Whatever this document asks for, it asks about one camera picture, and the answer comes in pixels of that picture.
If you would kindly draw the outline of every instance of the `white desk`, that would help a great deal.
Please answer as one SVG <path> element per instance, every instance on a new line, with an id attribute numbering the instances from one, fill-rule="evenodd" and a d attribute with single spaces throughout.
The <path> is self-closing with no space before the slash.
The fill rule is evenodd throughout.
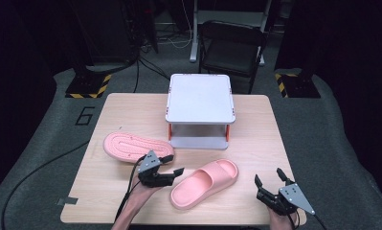
<path id="1" fill-rule="evenodd" d="M 108 156 L 102 147 L 106 135 L 121 130 L 139 136 L 168 140 L 165 120 L 167 94 L 110 94 L 104 104 L 91 141 L 69 197 L 77 204 L 65 204 L 61 220 L 69 223 L 112 223 L 128 186 L 133 164 Z M 254 177 L 265 189 L 277 194 L 284 183 L 276 169 L 294 180 L 277 122 L 266 96 L 234 95 L 236 121 L 232 124 L 226 150 L 175 149 L 172 163 L 160 173 L 185 168 L 173 186 L 206 163 L 227 158 L 238 166 L 238 180 L 190 210 L 177 210 L 169 201 L 172 187 L 153 195 L 132 223 L 252 226 L 269 224 L 266 206 L 256 199 Z M 300 210 L 301 224 L 306 215 Z"/>
<path id="2" fill-rule="evenodd" d="M 194 0 L 193 5 L 193 40 L 191 46 L 190 62 L 196 62 L 198 39 L 197 39 L 197 25 L 202 24 L 208 20 L 220 20 L 232 23 L 240 23 L 259 27 L 262 32 L 265 30 L 266 21 L 268 18 L 269 9 L 272 0 L 267 0 L 264 12 L 234 12 L 234 11 L 200 11 L 197 8 L 197 1 Z M 260 65 L 264 64 L 263 57 L 261 58 Z"/>

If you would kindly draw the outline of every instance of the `upright pink slipper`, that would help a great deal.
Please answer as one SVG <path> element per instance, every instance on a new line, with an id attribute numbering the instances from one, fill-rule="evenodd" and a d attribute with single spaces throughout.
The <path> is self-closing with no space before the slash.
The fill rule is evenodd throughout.
<path id="1" fill-rule="evenodd" d="M 177 209 L 190 209 L 205 198 L 231 186 L 238 177 L 235 163 L 227 159 L 213 161 L 181 181 L 170 193 Z"/>
<path id="2" fill-rule="evenodd" d="M 103 141 L 104 151 L 111 157 L 130 163 L 153 150 L 158 157 L 173 155 L 170 143 L 148 139 L 126 132 L 112 132 Z"/>

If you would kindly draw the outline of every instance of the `black and yellow hazard tape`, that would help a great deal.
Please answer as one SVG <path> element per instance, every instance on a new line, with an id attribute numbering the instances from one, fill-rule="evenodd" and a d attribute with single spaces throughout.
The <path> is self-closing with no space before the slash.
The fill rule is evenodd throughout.
<path id="1" fill-rule="evenodd" d="M 280 88 L 280 92 L 283 98 L 289 98 L 288 93 L 286 92 L 285 85 L 282 82 L 282 76 L 287 77 L 297 77 L 296 74 L 275 74 L 275 79 L 277 80 L 278 87 Z"/>
<path id="2" fill-rule="evenodd" d="M 108 75 L 104 78 L 101 88 L 97 93 L 94 94 L 80 94 L 80 93 L 65 93 L 65 98 L 76 98 L 76 99 L 82 99 L 82 98 L 101 98 L 104 91 L 106 91 L 107 84 L 109 83 L 110 79 L 112 78 L 111 75 Z"/>

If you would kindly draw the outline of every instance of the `chair seat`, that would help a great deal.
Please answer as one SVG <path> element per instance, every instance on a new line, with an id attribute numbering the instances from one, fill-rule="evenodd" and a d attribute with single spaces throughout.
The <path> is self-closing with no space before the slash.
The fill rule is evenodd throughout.
<path id="1" fill-rule="evenodd" d="M 249 77 L 255 70 L 258 47 L 231 41 L 214 40 L 203 59 L 205 69 Z"/>

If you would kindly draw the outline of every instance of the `black chair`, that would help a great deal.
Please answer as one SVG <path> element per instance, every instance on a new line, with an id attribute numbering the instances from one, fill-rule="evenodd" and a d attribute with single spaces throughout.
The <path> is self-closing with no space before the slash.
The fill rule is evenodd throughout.
<path id="1" fill-rule="evenodd" d="M 199 30 L 199 74 L 202 69 L 249 78 L 251 94 L 266 38 L 257 27 L 207 21 Z"/>

